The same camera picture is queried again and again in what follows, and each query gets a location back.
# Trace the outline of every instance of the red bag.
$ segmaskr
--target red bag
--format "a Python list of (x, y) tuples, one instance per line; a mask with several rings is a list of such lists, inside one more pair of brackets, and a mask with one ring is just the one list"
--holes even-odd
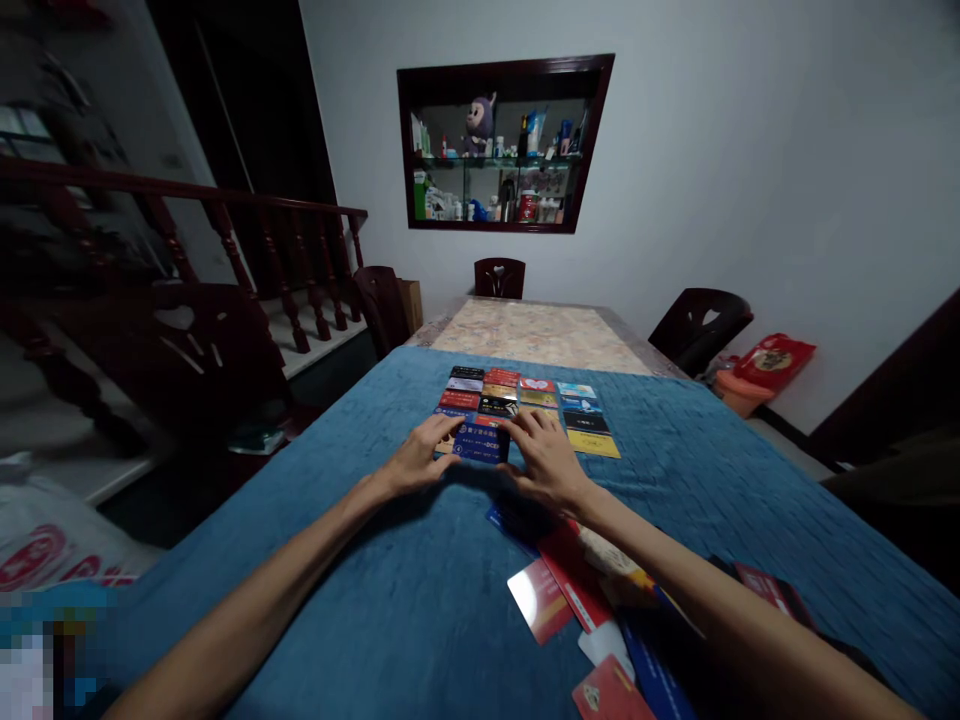
[(816, 349), (816, 345), (793, 340), (783, 333), (768, 335), (734, 366), (733, 374), (754, 385), (780, 392), (810, 362)]

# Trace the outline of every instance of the heart-shaped cutout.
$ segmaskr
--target heart-shaped cutout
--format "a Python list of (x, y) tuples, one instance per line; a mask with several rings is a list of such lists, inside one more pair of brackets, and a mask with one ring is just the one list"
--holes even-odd
[(189, 330), (194, 321), (193, 308), (187, 305), (180, 305), (170, 310), (154, 310), (153, 316), (174, 330)]

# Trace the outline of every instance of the wooden baluster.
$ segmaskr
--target wooden baluster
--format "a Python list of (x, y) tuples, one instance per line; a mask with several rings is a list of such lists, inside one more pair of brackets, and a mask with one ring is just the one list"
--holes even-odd
[(314, 315), (317, 316), (317, 334), (321, 340), (329, 340), (330, 326), (327, 325), (326, 318), (323, 317), (323, 297), (320, 295), (317, 281), (313, 277), (313, 264), (310, 262), (310, 254), (307, 252), (307, 246), (303, 240), (303, 224), (300, 221), (300, 213), (291, 210), (290, 215), (293, 218), (293, 236), (297, 243), (297, 256), (303, 265), (303, 274), (307, 280), (307, 298), (310, 305), (313, 306)]
[(356, 215), (349, 215), (350, 234), (353, 235), (353, 249), (357, 251), (357, 267), (363, 267), (363, 253), (360, 252), (360, 221)]
[(183, 245), (177, 240), (177, 225), (173, 222), (173, 217), (170, 215), (163, 198), (159, 195), (134, 193), (133, 199), (137, 201), (137, 206), (143, 213), (147, 224), (163, 238), (167, 247), (170, 248), (170, 254), (173, 255), (173, 264), (180, 271), (180, 279), (189, 283), (200, 282), (197, 279), (197, 274), (193, 271), (193, 266), (190, 265), (190, 260), (187, 259)]
[(253, 289), (253, 283), (250, 282), (250, 276), (247, 274), (247, 269), (243, 265), (240, 251), (237, 249), (237, 244), (233, 240), (233, 222), (230, 220), (230, 213), (227, 212), (227, 206), (220, 200), (204, 200), (203, 209), (207, 213), (207, 219), (210, 220), (210, 225), (213, 227), (214, 232), (220, 236), (220, 242), (227, 253), (227, 257), (230, 258), (230, 266), (233, 268), (233, 274), (237, 278), (237, 284), (243, 288), (247, 297), (250, 298), (250, 302), (254, 306), (254, 313), (262, 323), (263, 331), (267, 334), (267, 339), (269, 339), (270, 344), (276, 348), (277, 362), (280, 364), (280, 367), (283, 367), (287, 363), (286, 360), (283, 359), (280, 348), (278, 348), (276, 342), (274, 342), (273, 336), (270, 334), (270, 318), (267, 317), (263, 305), (260, 304), (260, 298), (257, 296), (257, 291)]
[(39, 195), (40, 205), (50, 222), (76, 238), (97, 277), (108, 288), (117, 285), (116, 270), (93, 241), (93, 227), (70, 191), (62, 185), (41, 185)]
[(337, 275), (333, 270), (333, 262), (330, 260), (330, 248), (327, 245), (327, 234), (323, 229), (323, 214), (317, 215), (317, 227), (320, 228), (320, 249), (323, 250), (323, 262), (327, 266), (327, 292), (330, 293), (330, 299), (333, 300), (333, 319), (337, 330), (347, 329), (347, 316), (343, 314), (343, 308), (340, 307), (340, 287), (337, 285)]
[(360, 292), (357, 290), (357, 284), (353, 280), (353, 271), (350, 269), (350, 256), (347, 255), (347, 241), (343, 237), (343, 220), (337, 215), (337, 231), (340, 235), (340, 252), (343, 255), (344, 270), (347, 272), (347, 283), (350, 287), (347, 304), (350, 306), (350, 319), (354, 322), (360, 322)]
[(290, 325), (293, 327), (293, 342), (297, 346), (297, 352), (310, 352), (310, 343), (307, 342), (307, 334), (300, 326), (300, 312), (297, 309), (297, 303), (293, 299), (293, 293), (290, 292), (290, 286), (287, 285), (287, 278), (283, 272), (283, 264), (280, 262), (280, 256), (277, 254), (277, 246), (273, 241), (272, 230), (270, 229), (270, 217), (265, 205), (257, 206), (257, 217), (260, 219), (260, 227), (263, 229), (263, 239), (267, 244), (267, 254), (270, 256), (270, 267), (280, 288), (280, 300), (283, 303), (283, 311), (290, 318)]
[(53, 396), (75, 405), (93, 420), (93, 426), (113, 443), (121, 457), (135, 457), (147, 449), (146, 441), (133, 426), (114, 415), (100, 398), (97, 381), (70, 362), (63, 348), (54, 345), (33, 318), (11, 302), (0, 302), (0, 330), (26, 351), (24, 359), (43, 373)]

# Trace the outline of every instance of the wooden chair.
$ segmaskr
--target wooden chair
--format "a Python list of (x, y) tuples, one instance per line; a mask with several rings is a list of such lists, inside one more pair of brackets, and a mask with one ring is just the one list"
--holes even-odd
[(523, 276), (527, 264), (510, 258), (484, 258), (473, 264), (475, 294), (478, 297), (523, 299)]
[(377, 358), (383, 360), (395, 347), (403, 345), (413, 334), (403, 311), (400, 283), (393, 268), (372, 265), (354, 274), (360, 295), (360, 307), (373, 337)]
[[(320, 414), (299, 405), (262, 316), (236, 285), (164, 285), (74, 303), (54, 319), (161, 427), (209, 448), (244, 421), (299, 434)], [(261, 412), (270, 403), (280, 413)]]
[[(707, 319), (707, 313), (716, 317)], [(650, 335), (650, 344), (690, 377), (707, 369), (710, 361), (753, 321), (750, 305), (739, 295), (687, 288)]]

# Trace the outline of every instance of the forearm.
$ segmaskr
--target forearm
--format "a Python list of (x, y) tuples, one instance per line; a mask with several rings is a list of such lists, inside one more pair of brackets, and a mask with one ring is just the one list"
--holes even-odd
[(106, 717), (219, 712), (270, 654), (307, 594), (387, 500), (365, 479), (254, 571), (113, 705)]
[(591, 489), (575, 514), (656, 578), (710, 645), (780, 713), (819, 718), (919, 717), (847, 657), (657, 530), (606, 490)]

